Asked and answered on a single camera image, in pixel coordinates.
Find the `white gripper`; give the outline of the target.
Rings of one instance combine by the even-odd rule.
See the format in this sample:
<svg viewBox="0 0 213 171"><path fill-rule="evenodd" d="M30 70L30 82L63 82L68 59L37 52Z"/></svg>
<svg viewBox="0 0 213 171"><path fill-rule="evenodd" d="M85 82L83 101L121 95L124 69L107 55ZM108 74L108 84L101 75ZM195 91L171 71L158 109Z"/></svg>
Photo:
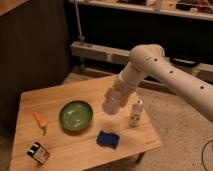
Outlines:
<svg viewBox="0 0 213 171"><path fill-rule="evenodd" d="M105 93L105 98L111 97L112 93L116 90L121 94L120 107L125 107L130 95L135 91L136 86L126 82L121 75L115 77L113 87L109 88Z"/></svg>

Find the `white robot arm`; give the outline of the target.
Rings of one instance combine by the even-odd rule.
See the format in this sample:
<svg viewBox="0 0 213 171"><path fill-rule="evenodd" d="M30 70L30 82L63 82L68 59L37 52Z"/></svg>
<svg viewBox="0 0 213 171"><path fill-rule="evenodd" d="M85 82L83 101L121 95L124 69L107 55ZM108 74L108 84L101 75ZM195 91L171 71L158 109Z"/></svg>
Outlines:
<svg viewBox="0 0 213 171"><path fill-rule="evenodd" d="M172 66L165 60L164 49L157 44L138 45L130 51L128 64L105 94L103 110L116 114L148 76L166 85L213 123L213 85Z"/></svg>

